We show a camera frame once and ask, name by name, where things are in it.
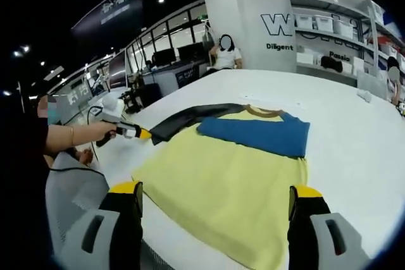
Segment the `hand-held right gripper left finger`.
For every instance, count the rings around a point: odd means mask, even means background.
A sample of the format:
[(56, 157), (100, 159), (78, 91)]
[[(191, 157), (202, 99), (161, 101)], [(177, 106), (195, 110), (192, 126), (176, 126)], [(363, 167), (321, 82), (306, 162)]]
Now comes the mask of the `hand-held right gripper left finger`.
[(142, 182), (111, 188), (97, 209), (88, 210), (66, 234), (64, 269), (140, 269)]

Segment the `person's left hand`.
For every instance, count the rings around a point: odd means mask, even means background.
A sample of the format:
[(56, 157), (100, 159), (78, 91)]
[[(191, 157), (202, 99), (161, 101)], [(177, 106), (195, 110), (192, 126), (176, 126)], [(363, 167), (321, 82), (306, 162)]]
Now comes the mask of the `person's left hand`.
[(93, 142), (101, 141), (105, 137), (115, 138), (116, 137), (116, 125), (108, 123), (105, 121), (99, 121), (92, 123), (91, 128), (91, 137)]

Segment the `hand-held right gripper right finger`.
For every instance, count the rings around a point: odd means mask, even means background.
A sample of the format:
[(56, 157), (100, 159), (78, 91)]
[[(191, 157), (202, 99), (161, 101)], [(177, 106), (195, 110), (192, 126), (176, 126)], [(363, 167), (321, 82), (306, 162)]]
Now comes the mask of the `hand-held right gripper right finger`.
[(364, 269), (370, 262), (356, 229), (305, 185), (290, 187), (287, 240), (289, 269)]

